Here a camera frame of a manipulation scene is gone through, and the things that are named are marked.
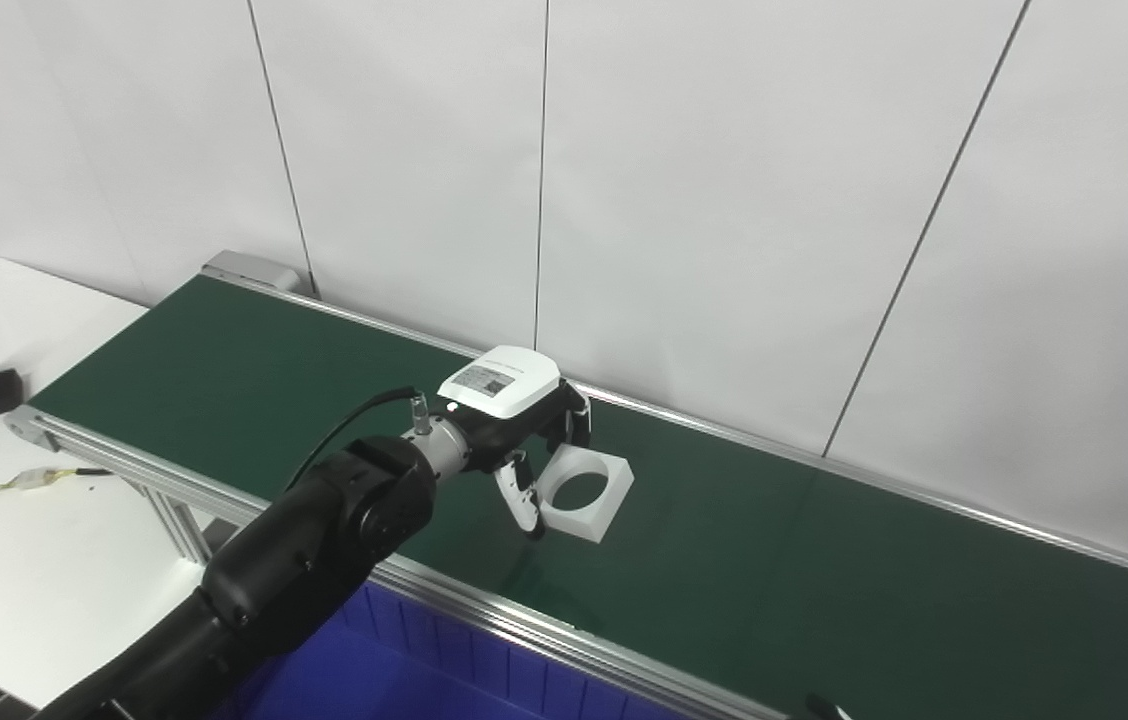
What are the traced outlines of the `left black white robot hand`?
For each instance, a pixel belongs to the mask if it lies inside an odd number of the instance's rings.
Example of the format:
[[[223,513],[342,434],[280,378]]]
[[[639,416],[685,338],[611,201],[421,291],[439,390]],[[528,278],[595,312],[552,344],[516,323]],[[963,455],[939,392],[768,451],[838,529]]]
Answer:
[[[500,345],[450,375],[439,399],[433,416],[462,441],[462,471],[494,478],[519,529],[540,538],[541,500],[525,446],[540,437],[550,454],[565,445],[590,447],[590,398],[549,355]]]

